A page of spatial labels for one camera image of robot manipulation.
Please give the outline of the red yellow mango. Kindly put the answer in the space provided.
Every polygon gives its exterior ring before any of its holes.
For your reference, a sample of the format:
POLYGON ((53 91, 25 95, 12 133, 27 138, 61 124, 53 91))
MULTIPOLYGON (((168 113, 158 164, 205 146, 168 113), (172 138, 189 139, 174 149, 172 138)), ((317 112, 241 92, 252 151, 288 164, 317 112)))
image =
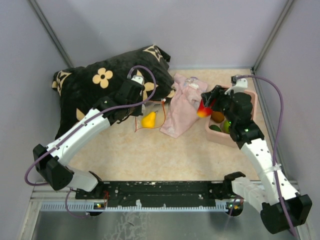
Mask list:
POLYGON ((213 99, 212 101, 207 101, 202 99, 199 105, 199 108, 197 110, 197 115, 200 118, 206 118, 210 116, 213 112, 214 105, 216 103, 216 99, 213 99))

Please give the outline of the clear zip bag orange zipper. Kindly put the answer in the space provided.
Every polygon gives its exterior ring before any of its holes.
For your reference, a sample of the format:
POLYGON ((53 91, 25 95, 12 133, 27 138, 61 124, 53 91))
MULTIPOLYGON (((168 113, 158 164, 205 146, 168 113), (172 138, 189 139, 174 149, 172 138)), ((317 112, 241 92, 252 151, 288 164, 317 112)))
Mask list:
POLYGON ((147 101, 142 105, 142 115, 134 119, 135 132, 142 129, 158 129, 166 121, 166 99, 147 101))

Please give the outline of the yellow pear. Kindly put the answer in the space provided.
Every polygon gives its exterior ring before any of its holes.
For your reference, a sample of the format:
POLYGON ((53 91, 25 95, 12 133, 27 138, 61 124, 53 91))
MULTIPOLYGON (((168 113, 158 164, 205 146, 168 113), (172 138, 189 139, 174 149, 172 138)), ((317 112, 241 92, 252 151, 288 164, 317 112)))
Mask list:
POLYGON ((147 129, 154 129, 156 127, 157 112, 152 111, 141 120, 141 126, 147 129))

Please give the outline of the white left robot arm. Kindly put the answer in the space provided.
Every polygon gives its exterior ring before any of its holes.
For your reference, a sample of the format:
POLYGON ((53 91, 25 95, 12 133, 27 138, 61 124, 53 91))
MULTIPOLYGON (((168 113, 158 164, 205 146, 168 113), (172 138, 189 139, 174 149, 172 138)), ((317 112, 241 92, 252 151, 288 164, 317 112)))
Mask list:
POLYGON ((104 186, 96 175, 72 168, 69 162, 101 131, 133 112, 143 95, 143 83, 144 78, 137 75, 125 80, 119 90, 100 98, 64 135, 47 146, 38 144, 33 149, 34 158, 41 159, 36 170, 55 191, 70 187, 84 190, 95 199, 103 195, 104 186))

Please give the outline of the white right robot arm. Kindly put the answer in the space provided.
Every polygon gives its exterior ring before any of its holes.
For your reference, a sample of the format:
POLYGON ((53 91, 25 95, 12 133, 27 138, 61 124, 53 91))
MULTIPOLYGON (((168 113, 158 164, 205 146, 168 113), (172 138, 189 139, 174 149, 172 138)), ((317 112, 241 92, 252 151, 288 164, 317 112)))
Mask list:
POLYGON ((252 163, 263 188, 239 176, 223 185, 229 198, 242 197, 260 214, 265 228, 272 234, 305 224, 312 200, 292 186, 280 165, 273 163, 265 136, 252 117, 252 97, 243 90, 235 91, 216 85, 201 94, 198 115, 212 111, 223 113, 230 122, 229 134, 252 163))

